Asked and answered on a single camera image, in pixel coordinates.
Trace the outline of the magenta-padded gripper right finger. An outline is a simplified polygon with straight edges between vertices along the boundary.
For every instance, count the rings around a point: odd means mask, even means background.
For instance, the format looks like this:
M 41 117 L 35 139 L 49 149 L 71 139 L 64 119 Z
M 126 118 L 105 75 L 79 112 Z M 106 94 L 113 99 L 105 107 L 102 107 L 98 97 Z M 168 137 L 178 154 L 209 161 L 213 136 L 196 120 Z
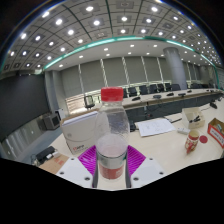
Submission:
M 126 155 L 125 181 L 127 188 L 140 188 L 165 176 L 154 158 L 148 158 L 129 146 Z

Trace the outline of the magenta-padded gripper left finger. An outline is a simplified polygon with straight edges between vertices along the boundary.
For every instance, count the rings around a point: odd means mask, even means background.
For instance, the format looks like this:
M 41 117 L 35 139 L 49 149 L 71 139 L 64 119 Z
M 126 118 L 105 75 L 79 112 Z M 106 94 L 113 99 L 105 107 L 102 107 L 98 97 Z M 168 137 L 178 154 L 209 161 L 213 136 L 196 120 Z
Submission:
M 84 188 L 96 188 L 98 185 L 96 147 L 90 147 L 78 157 L 69 158 L 56 175 Z

